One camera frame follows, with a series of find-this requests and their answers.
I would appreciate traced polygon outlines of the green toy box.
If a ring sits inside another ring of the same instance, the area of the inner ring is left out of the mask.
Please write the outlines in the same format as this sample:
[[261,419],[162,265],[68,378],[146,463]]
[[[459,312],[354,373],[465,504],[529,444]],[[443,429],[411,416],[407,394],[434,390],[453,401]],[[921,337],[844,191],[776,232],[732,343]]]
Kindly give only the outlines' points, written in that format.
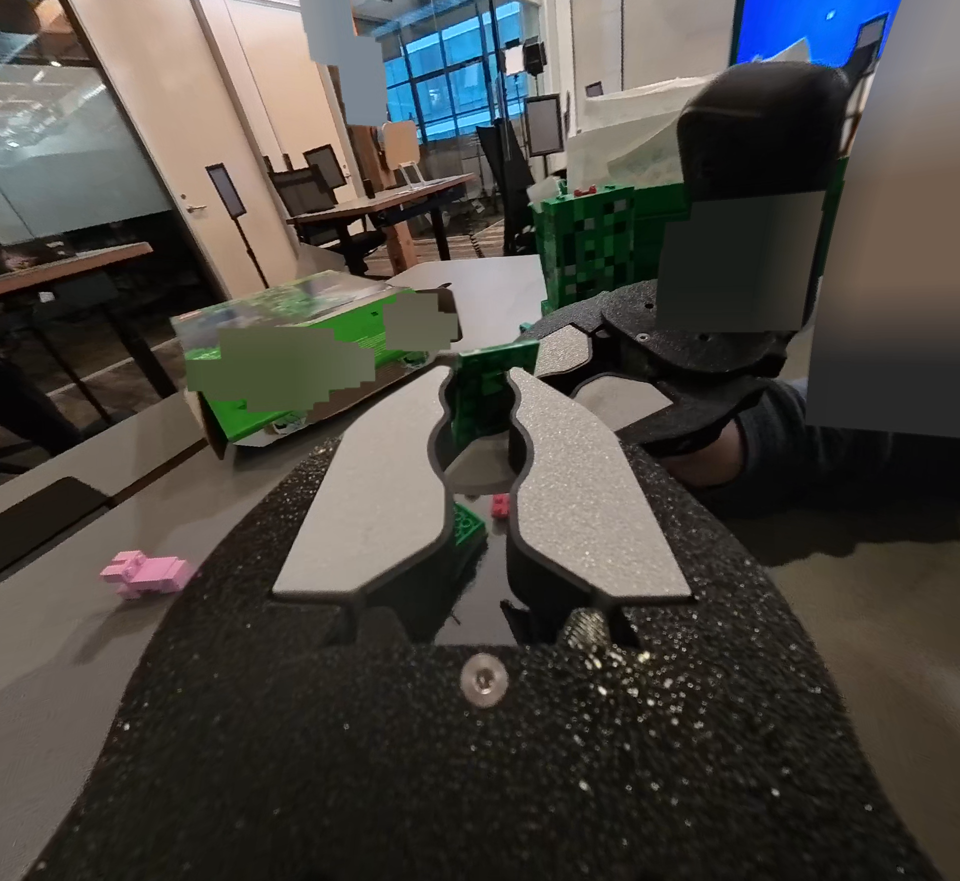
[[209,446],[265,448],[408,380],[460,347],[450,284],[332,270],[171,318]]

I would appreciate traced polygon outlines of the person's right forearm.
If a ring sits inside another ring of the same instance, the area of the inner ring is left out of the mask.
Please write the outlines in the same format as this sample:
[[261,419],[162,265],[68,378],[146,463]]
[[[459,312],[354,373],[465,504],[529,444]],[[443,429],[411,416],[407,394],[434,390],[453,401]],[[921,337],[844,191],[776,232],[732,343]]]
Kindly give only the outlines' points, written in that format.
[[813,426],[807,392],[807,380],[775,382],[730,423],[738,471],[723,483],[689,486],[714,515],[958,498],[958,438]]

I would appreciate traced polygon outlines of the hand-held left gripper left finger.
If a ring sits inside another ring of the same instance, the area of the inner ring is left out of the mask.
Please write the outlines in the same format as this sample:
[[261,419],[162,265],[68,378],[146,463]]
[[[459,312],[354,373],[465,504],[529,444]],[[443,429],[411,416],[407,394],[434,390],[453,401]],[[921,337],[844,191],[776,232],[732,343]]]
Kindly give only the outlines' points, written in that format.
[[439,441],[453,370],[429,367],[344,432],[271,588],[288,602],[363,604],[443,551],[454,496]]

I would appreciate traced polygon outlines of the large green pixel brick model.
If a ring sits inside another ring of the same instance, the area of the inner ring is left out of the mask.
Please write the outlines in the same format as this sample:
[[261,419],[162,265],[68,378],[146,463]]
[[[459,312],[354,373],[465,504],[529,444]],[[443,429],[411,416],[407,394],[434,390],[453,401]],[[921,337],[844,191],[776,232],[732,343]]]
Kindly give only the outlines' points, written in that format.
[[682,184],[605,186],[534,212],[552,309],[654,281],[662,330],[798,330],[826,263],[843,183],[691,201]]

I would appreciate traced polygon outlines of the brown desk dark frame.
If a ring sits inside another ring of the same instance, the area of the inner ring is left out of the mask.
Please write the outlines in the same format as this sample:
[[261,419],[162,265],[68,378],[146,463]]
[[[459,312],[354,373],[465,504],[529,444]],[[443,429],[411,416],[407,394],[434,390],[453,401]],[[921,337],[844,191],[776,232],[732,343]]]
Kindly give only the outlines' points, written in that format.
[[2,273],[2,301],[19,295],[53,292],[57,285],[72,284],[78,288],[98,290],[97,294],[91,296],[79,291],[69,291],[69,310],[95,309],[102,315],[108,327],[125,347],[129,359],[134,362],[158,397],[165,399],[178,393],[174,381],[134,323],[125,313],[111,308],[110,303],[117,299],[117,293],[114,290],[107,291],[106,284],[92,281],[94,275],[102,275],[110,267],[152,253],[153,249],[148,242],[138,241],[90,250],[55,262]]

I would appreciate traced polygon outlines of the pink brick pig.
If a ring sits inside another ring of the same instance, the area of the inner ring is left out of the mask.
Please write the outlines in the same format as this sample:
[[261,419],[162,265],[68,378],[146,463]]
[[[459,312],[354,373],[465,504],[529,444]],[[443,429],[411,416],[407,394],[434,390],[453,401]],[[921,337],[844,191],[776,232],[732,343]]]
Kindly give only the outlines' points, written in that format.
[[147,594],[173,594],[183,590],[196,568],[177,556],[149,556],[143,551],[121,551],[100,572],[99,578],[117,586],[124,600]]

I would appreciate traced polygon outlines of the person's right hand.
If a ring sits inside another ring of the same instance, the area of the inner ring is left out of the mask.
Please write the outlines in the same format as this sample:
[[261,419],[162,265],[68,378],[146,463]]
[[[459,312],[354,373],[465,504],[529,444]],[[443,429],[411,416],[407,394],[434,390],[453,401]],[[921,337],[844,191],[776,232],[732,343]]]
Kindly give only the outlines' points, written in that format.
[[691,490],[726,486],[742,473],[745,465],[745,442],[738,419],[728,422],[718,437],[701,449],[666,456],[661,465],[681,484]]

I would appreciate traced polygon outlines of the green wedge brick plate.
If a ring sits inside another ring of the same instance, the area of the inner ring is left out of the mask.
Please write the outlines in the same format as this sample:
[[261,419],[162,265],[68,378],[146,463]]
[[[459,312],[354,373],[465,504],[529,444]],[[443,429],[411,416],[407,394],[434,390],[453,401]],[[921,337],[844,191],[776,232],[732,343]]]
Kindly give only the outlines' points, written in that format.
[[469,554],[486,541],[486,522],[465,504],[454,503],[453,521],[452,549],[455,552]]

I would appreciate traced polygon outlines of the white plastic bag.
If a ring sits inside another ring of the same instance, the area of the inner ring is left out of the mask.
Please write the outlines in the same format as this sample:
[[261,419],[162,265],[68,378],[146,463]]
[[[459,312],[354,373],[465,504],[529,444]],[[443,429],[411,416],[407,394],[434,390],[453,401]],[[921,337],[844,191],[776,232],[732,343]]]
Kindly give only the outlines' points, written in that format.
[[664,187],[683,180],[677,125],[683,109],[718,77],[714,71],[589,95],[578,85],[566,147],[566,188]]

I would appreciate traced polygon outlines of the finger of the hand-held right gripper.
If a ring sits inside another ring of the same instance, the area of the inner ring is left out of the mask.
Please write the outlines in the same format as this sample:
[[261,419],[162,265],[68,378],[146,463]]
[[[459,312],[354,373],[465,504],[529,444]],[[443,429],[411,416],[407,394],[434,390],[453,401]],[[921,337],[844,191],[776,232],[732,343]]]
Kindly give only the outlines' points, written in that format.
[[566,324],[537,342],[534,377],[540,380],[567,377],[587,368],[594,359],[591,336],[573,324]]
[[615,434],[674,405],[653,383],[619,374],[599,374],[577,385],[573,400]]

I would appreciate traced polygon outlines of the beige door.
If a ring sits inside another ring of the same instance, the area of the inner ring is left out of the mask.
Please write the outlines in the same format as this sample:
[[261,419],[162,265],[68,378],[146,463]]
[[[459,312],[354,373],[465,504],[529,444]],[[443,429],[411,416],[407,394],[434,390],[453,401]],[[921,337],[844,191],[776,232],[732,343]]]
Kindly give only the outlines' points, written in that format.
[[227,298],[262,291],[206,167],[222,163],[246,205],[246,237],[270,286],[298,255],[198,0],[69,0],[175,208]]

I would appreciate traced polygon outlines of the wooden desk with black legs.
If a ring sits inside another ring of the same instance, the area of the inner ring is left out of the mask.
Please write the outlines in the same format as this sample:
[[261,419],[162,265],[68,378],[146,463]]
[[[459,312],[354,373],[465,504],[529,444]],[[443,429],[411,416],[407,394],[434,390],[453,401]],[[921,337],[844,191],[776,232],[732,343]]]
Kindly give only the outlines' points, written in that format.
[[400,275],[418,263],[413,243],[402,239],[397,226],[409,222],[414,217],[428,216],[434,231],[438,257],[441,261],[450,261],[450,244],[443,222],[444,207],[462,199],[467,186],[476,181],[472,174],[461,174],[439,179],[422,181],[412,186],[393,187],[378,191],[373,197],[358,197],[338,203],[333,207],[314,213],[294,215],[286,219],[286,224],[294,228],[301,241],[306,240],[306,230],[319,226],[334,229],[339,244],[337,251],[342,255],[347,270],[356,276],[366,276],[366,253],[359,236],[350,234],[350,224],[368,218],[374,226],[374,234],[379,245],[387,247],[393,274]]

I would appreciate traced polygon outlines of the light panel on stand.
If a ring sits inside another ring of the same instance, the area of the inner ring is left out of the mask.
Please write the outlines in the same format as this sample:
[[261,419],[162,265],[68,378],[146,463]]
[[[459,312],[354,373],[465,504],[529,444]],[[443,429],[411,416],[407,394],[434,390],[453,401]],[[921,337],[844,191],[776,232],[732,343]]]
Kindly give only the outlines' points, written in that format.
[[523,126],[527,144],[528,168],[534,180],[540,178],[535,159],[546,161],[565,150],[565,125],[558,94],[532,95],[525,99]]

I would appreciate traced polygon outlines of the tablet on floor stand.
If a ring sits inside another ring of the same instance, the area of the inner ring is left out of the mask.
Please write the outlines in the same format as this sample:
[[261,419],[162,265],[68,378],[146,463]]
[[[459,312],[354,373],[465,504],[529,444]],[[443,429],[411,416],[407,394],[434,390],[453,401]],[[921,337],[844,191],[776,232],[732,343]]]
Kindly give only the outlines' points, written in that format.
[[255,253],[247,234],[245,233],[245,229],[241,224],[241,219],[248,213],[248,211],[234,185],[234,180],[230,176],[227,167],[223,163],[206,166],[205,171],[214,189],[216,190],[218,197],[221,200],[226,214],[231,219],[239,234],[244,246],[244,250],[246,251],[246,256],[253,265],[263,289],[268,290],[270,288],[270,283],[258,261],[258,256]]

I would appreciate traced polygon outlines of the green studded brick plate assembly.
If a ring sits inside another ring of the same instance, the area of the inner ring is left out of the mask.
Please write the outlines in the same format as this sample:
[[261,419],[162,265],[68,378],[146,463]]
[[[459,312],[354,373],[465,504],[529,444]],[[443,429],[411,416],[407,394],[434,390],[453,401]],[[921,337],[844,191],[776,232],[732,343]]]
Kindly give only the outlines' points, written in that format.
[[516,400],[508,373],[513,368],[534,373],[540,346],[534,338],[522,338],[458,355],[448,392],[457,454],[480,439],[509,431]]

